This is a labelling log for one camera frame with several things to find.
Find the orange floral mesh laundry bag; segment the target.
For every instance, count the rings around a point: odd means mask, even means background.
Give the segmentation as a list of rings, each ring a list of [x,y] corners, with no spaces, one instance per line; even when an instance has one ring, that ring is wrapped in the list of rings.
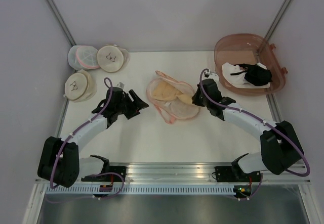
[[[181,102],[179,99],[174,101],[160,101],[152,98],[151,93],[156,88],[159,82],[165,81],[184,94],[190,95],[191,99],[194,96],[193,87],[183,81],[177,81],[176,79],[166,75],[161,71],[155,72],[157,78],[152,80],[146,89],[146,96],[148,100],[154,105],[160,116],[167,124],[174,124],[177,120],[190,120],[196,117],[200,111],[200,107],[194,104],[188,105]]]

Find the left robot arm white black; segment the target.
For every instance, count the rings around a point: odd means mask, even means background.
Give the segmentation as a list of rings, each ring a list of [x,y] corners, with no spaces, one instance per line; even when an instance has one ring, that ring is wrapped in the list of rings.
[[[73,132],[45,140],[38,177],[48,180],[52,189],[58,186],[69,188],[79,178],[108,180],[110,162],[107,158],[90,155],[81,159],[79,153],[94,137],[112,126],[120,115],[131,119],[148,106],[133,90],[126,93],[120,87],[111,87],[90,117]]]

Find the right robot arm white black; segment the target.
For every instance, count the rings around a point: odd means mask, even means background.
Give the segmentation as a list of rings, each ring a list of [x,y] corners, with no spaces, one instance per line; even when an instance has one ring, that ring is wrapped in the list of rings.
[[[267,121],[245,110],[234,99],[222,96],[213,79],[199,82],[192,102],[206,107],[212,116],[236,125],[259,140],[259,152],[246,153],[232,161],[231,175],[235,180],[243,181],[250,173],[261,171],[270,171],[275,175],[283,172],[300,177],[309,175],[308,163],[305,164],[305,173],[290,170],[299,160],[305,160],[305,156],[289,122]]]

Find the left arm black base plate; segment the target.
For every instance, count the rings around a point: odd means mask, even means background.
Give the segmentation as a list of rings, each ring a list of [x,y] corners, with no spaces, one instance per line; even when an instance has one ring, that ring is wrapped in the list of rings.
[[[82,182],[103,182],[103,183],[121,183],[122,180],[118,175],[125,179],[127,175],[126,166],[110,166],[109,170],[102,171],[105,175],[101,176],[85,176],[81,178]]]

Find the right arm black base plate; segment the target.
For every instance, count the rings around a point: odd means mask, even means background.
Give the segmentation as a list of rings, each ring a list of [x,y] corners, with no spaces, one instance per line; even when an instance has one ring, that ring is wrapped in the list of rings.
[[[261,180],[261,172],[234,173],[231,166],[216,166],[214,177],[218,183],[258,183]]]

